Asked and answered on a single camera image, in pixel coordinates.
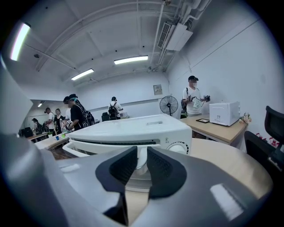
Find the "curved table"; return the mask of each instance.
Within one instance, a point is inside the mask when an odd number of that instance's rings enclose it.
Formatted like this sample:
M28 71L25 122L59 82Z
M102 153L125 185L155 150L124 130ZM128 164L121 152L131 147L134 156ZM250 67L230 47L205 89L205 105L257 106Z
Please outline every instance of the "curved table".
M245 185L257 198L272 189L273 182L267 171L252 157L220 142L192 138L192 157L209 161ZM148 193L126 191L129 224L148 203Z

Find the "fluorescent light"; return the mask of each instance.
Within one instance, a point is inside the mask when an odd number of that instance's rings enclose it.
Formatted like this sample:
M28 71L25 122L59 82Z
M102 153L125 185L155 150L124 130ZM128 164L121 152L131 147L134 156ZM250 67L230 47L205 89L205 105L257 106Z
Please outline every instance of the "fluorescent light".
M18 36L15 40L13 49L12 49L12 53L11 53L11 59L12 60L16 61L18 59L19 52L21 50L22 44L24 42L24 39L25 39L29 29L30 29L30 26L26 25L25 23L22 25L22 27L21 27L21 29L18 33Z
M140 56L140 57L132 57L132 58L127 58L127 59L120 59L120 60L115 60L114 63L116 65L126 63L126 62L136 62L136 61L144 61L148 60L148 56Z
M85 72L83 72L83 73L81 73L81 74L79 74L79 75L77 75L77 76L71 78L71 80L79 79L80 77L86 76L86 75L88 75L89 73L92 73L92 72L94 72L94 70L89 69L89 70L87 70L87 71L85 71Z

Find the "standing fan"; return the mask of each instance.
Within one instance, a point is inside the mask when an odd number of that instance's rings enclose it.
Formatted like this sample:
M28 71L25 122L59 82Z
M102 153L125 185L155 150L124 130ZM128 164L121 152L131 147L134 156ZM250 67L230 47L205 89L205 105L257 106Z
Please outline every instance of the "standing fan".
M172 116L178 109L178 101L173 96L165 96L160 101L160 109L163 113Z

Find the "table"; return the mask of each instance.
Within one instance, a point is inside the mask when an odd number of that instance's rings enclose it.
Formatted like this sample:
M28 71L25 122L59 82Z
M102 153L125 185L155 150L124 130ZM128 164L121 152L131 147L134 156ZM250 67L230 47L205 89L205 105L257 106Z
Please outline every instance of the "table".
M206 139L210 138L228 145L230 145L242 132L244 132L247 126L246 124L241 124L238 121L231 126L196 121L200 118L209 119L209 115L187 117L180 119L180 121L190 126L194 132L206 136Z
M40 138L40 137L43 137L43 136L48 137L47 133L42 133L40 135L35 135L35 136L32 136L32 137L28 137L27 139L28 140L36 140L37 138Z
M69 135L66 133L65 134L65 138L61 137L62 134L58 134L57 136L59 136L59 140L56 140L56 136L53 136L51 138L39 141L37 143L35 143L35 146L38 149L46 149L46 150L51 150L55 147L57 147L60 144L64 144L67 143L69 141Z
M232 146L203 139L192 139L192 157L209 161L245 185L258 199L272 189L267 171L248 154ZM126 191L129 225L148 203L148 193Z

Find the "white microwave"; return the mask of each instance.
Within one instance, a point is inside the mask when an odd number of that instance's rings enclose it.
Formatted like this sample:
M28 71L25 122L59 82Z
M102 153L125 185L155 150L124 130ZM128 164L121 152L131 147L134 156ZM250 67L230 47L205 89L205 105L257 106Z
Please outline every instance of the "white microwave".
M214 103L209 104L209 120L211 123L231 126L240 118L240 103Z

